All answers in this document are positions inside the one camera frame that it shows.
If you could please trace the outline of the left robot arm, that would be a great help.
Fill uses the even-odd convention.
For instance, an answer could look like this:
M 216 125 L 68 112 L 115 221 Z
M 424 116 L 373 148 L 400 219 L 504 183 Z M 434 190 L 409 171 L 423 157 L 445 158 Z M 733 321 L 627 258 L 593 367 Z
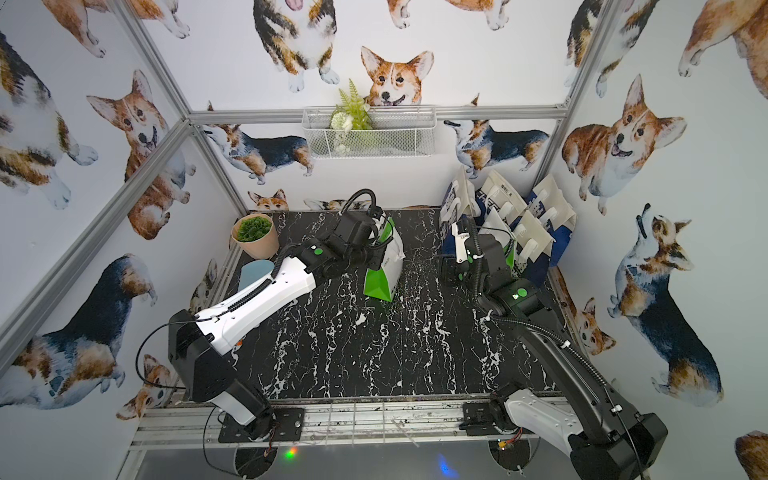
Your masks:
M 168 356 L 196 403 L 212 403 L 260 440 L 277 428 L 266 396 L 242 382 L 226 356 L 270 316 L 326 281 L 357 267 L 380 270 L 401 249 L 393 220 L 377 205 L 343 208 L 333 228 L 284 247 L 273 269 L 244 290 L 195 315 L 176 313 L 168 322 Z

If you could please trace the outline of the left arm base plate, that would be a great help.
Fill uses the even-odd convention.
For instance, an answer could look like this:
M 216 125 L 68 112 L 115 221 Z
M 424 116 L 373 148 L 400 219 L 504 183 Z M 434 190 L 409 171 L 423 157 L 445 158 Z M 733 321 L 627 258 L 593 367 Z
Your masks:
M 306 410 L 276 408 L 271 414 L 243 426 L 231 415 L 224 416 L 218 441 L 220 443 L 296 442 L 301 438 Z

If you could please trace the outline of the green white takeout bag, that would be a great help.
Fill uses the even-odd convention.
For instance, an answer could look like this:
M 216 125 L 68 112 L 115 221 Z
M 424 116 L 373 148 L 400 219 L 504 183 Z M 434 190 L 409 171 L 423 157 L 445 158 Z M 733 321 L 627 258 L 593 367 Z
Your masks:
M 391 217 L 386 218 L 378 241 L 385 246 L 377 270 L 368 269 L 363 294 L 370 298 L 392 302 L 405 259 L 402 238 Z

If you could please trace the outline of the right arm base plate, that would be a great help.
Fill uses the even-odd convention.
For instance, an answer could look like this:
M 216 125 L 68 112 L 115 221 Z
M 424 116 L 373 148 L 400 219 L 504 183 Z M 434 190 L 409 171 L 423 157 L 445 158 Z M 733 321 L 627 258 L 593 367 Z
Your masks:
M 469 402 L 462 405 L 459 429 L 468 436 L 489 436 L 516 433 L 519 427 L 498 400 Z

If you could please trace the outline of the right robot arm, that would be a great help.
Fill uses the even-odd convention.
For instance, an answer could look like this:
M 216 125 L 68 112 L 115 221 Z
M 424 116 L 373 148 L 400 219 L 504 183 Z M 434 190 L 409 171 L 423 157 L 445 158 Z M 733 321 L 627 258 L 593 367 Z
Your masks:
M 510 329 L 552 377 L 564 399 L 557 404 L 519 382 L 468 410 L 462 430 L 493 430 L 520 438 L 530 432 L 565 454 L 582 479 L 644 479 L 668 435 L 662 420 L 642 414 L 619 394 L 571 341 L 548 329 L 554 310 L 538 288 L 513 275 L 502 245 L 462 216 L 443 226 L 441 263 L 461 284 L 480 316 Z

